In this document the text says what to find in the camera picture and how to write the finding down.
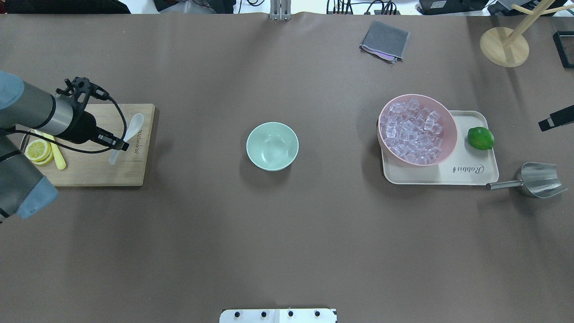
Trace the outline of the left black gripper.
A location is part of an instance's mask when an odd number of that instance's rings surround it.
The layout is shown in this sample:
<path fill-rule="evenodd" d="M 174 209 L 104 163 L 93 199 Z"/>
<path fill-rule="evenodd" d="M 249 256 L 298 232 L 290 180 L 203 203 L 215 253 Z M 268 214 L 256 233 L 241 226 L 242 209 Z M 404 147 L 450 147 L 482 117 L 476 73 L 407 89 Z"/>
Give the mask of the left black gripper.
<path fill-rule="evenodd" d="M 107 148 L 127 151 L 129 143 L 123 137 L 116 137 L 110 131 L 96 126 L 95 117 L 89 112 L 82 112 L 76 121 L 65 131 L 65 140 L 73 144 L 83 144 L 94 139 L 94 142 Z"/>

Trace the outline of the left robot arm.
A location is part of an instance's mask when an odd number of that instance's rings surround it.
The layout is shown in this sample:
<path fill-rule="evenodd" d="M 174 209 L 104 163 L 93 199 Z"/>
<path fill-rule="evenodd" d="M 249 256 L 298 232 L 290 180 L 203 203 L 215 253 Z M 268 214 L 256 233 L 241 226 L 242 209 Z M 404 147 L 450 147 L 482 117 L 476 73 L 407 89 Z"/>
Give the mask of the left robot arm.
<path fill-rule="evenodd" d="M 113 101 L 112 96 L 87 78 L 65 80 L 65 89 L 51 94 L 33 86 L 19 76 L 0 73 L 0 212 L 1 219 L 12 215 L 26 219 L 51 204 L 59 195 L 55 186 L 42 174 L 23 149 L 9 135 L 33 136 L 34 130 L 73 144 L 92 141 L 111 149 L 127 151 L 127 126 L 121 137 L 97 126 L 86 112 L 88 100 Z"/>

